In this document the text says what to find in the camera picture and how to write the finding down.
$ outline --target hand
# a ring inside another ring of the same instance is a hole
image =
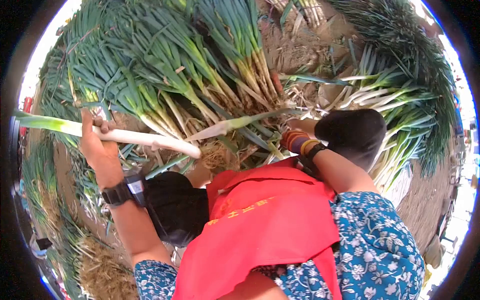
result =
[[[116,142],[101,141],[92,131],[93,125],[99,126],[102,133],[113,129],[115,123],[101,118],[92,118],[92,114],[82,109],[82,137],[80,152],[85,156],[88,165],[95,171],[99,189],[112,188],[123,180],[123,171],[118,158]]]
[[[280,144],[288,149],[290,152],[304,155],[305,150],[302,148],[306,141],[311,141],[308,134],[304,133],[303,131],[298,130],[288,130],[283,133],[282,139],[280,140]]]
[[[298,131],[303,131],[306,133],[311,139],[316,138],[315,137],[315,125],[318,123],[318,120],[313,120],[313,119],[293,119],[287,122],[287,125],[290,127],[290,129],[293,130],[298,130]]]

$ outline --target sleeve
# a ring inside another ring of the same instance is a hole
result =
[[[135,280],[141,300],[170,300],[175,292],[177,270],[169,264],[144,260],[135,265]]]
[[[345,192],[338,198],[331,207],[340,235],[335,258],[342,291],[353,292],[362,283],[359,294],[368,299],[417,299],[425,264],[392,203],[374,192]]]

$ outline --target black wristwatch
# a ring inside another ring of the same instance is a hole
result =
[[[313,158],[315,157],[315,155],[317,155],[319,151],[325,150],[326,148],[327,147],[325,147],[325,145],[322,144],[322,142],[319,142],[318,144],[313,146],[307,154],[308,161],[313,162]]]
[[[123,173],[124,179],[113,188],[104,189],[102,197],[107,204],[116,207],[128,200],[134,200],[145,207],[145,177],[140,168],[132,168]]]

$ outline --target watch strap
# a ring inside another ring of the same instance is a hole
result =
[[[325,145],[322,144],[322,142],[319,142],[318,144],[313,146],[312,149],[310,149],[310,151],[307,154],[307,159],[312,162],[315,155],[317,155],[318,152],[325,150],[326,148],[327,147],[325,147]]]
[[[126,183],[122,180],[119,184],[113,188],[104,189],[102,191],[102,197],[110,206],[119,206],[132,199],[132,193],[127,187]]]

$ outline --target red vest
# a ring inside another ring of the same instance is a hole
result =
[[[339,241],[332,189],[293,160],[225,171],[207,185],[210,222],[183,255],[173,300],[214,300],[255,267],[313,259],[334,300],[341,299],[331,245]]]

